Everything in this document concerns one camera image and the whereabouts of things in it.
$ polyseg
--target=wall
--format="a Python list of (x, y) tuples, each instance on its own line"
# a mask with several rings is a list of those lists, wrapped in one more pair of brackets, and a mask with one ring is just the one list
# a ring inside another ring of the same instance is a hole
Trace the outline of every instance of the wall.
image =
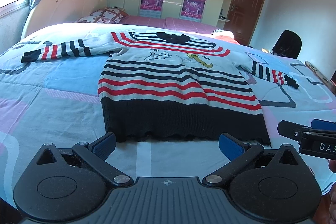
[(335, 0), (265, 0), (250, 45), (271, 49), (288, 29), (302, 39), (298, 59), (310, 61), (327, 78), (336, 70)]
[(25, 7), (0, 18), (0, 54), (20, 41), (28, 14), (29, 7)]

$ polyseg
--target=metal bolt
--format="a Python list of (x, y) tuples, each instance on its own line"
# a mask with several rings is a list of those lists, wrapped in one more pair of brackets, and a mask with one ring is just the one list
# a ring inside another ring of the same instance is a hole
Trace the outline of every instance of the metal bolt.
[(131, 179), (129, 176), (126, 176), (126, 175), (118, 175), (116, 177), (114, 177), (114, 182), (116, 183), (127, 183), (129, 182)]
[(205, 178), (205, 180), (209, 183), (218, 183), (218, 182), (221, 182), (222, 181), (222, 178), (220, 176), (217, 176), (217, 175), (211, 175), (211, 176), (207, 176)]

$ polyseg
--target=pillow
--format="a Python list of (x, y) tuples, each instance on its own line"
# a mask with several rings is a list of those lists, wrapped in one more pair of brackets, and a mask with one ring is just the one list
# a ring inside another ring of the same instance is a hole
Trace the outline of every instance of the pillow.
[(98, 16), (87, 16), (87, 17), (81, 17), (80, 19), (76, 20), (78, 23), (111, 23), (114, 24), (112, 20), (109, 20), (108, 18), (104, 17), (98, 17)]
[(111, 7), (99, 9), (91, 14), (91, 16), (103, 17), (110, 20), (110, 23), (119, 23), (122, 18), (128, 16), (124, 8)]

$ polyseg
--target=yellow cartoon figure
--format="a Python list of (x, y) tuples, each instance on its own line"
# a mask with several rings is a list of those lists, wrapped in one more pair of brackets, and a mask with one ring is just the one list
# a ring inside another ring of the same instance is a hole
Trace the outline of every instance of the yellow cartoon figure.
[(212, 68), (212, 63), (210, 63), (209, 65), (207, 63), (205, 63), (204, 61), (202, 61), (199, 57), (198, 54), (186, 54), (189, 58), (193, 58), (195, 59), (198, 63), (200, 63), (202, 66), (211, 69)]

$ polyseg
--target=poster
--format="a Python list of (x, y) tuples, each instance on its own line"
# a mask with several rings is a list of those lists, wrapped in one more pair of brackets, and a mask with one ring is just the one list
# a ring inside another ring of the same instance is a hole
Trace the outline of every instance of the poster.
[(181, 19), (200, 22), (203, 14), (205, 0), (184, 0)]
[(140, 16), (160, 18), (163, 0), (141, 0)]

